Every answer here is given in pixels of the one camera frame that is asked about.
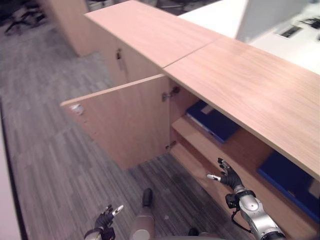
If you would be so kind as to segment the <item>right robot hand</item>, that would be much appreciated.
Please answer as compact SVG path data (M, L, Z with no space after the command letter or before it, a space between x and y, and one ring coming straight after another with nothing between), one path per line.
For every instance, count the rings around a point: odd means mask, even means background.
M221 172L222 176L207 173L206 177L208 179L220 182L223 185L230 187L233 191L235 191L236 188L244 188L244 185L239 175L224 159L219 157L217 159L217 162L219 163L219 167L223 170Z

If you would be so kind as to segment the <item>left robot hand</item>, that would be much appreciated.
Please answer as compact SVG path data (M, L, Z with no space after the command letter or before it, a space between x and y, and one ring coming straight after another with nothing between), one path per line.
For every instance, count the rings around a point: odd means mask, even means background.
M124 205L120 205L116 208L113 208L111 204L109 204L97 217L94 223L94 227L98 229L105 230L109 228L112 223L113 219L116 215L118 215L124 209Z

